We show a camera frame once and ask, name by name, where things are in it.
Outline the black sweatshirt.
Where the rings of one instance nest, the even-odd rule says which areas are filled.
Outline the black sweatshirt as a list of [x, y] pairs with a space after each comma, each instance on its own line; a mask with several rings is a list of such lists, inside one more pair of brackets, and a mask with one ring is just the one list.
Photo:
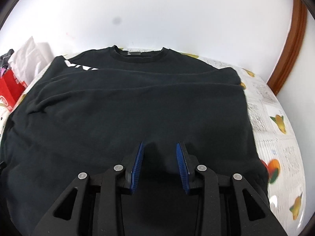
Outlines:
[[56, 57], [9, 115], [1, 141], [1, 235], [30, 235], [81, 172], [100, 174], [144, 144], [139, 186], [123, 197], [126, 235], [193, 235], [196, 196], [176, 145], [268, 194], [237, 72], [173, 50], [118, 47]]

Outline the fruit print table cover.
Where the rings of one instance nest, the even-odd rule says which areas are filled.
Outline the fruit print table cover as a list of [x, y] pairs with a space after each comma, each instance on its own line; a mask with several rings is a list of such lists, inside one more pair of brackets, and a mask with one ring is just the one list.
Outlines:
[[[300, 211], [305, 206], [305, 180], [297, 140], [279, 101], [249, 70], [181, 54], [217, 69], [230, 67], [237, 72], [247, 101], [256, 151], [268, 172], [268, 194], [263, 199], [243, 175], [218, 174], [197, 159], [196, 188], [185, 193], [198, 198], [193, 235], [298, 235]], [[51, 63], [30, 83], [12, 112]], [[2, 120], [1, 141], [10, 114]], [[139, 186], [138, 182], [134, 193], [124, 187], [125, 166], [131, 153], [103, 173], [79, 173], [30, 235], [126, 235], [122, 199], [135, 195]]]

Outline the red paper shopping bag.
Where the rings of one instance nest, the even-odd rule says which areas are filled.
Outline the red paper shopping bag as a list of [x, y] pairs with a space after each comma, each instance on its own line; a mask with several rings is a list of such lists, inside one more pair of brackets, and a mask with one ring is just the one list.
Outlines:
[[12, 111], [26, 87], [27, 85], [25, 82], [20, 82], [14, 75], [13, 71], [11, 69], [8, 70], [1, 77], [1, 106], [7, 108], [8, 111]]

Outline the white Miniso shopping bag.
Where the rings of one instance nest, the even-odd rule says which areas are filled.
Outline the white Miniso shopping bag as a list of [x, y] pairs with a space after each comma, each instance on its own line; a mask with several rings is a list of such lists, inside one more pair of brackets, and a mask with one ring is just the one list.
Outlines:
[[37, 43], [30, 37], [8, 62], [18, 81], [28, 86], [54, 58], [48, 43]]

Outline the plaid grey cloth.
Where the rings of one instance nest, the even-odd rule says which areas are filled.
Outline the plaid grey cloth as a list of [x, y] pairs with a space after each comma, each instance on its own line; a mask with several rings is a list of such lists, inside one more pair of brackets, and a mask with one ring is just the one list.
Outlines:
[[14, 50], [9, 49], [9, 51], [7, 53], [1, 55], [1, 57], [0, 57], [1, 73], [4, 73], [8, 70], [8, 68], [10, 66], [8, 63], [8, 60], [10, 59], [12, 54], [14, 54]]

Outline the brown wooden door frame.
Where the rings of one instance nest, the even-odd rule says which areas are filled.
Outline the brown wooden door frame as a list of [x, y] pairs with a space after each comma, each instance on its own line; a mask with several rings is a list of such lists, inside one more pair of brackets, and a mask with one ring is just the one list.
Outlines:
[[267, 85], [275, 96], [280, 92], [289, 77], [300, 53], [307, 26], [308, 10], [302, 0], [293, 0], [293, 12], [290, 30]]

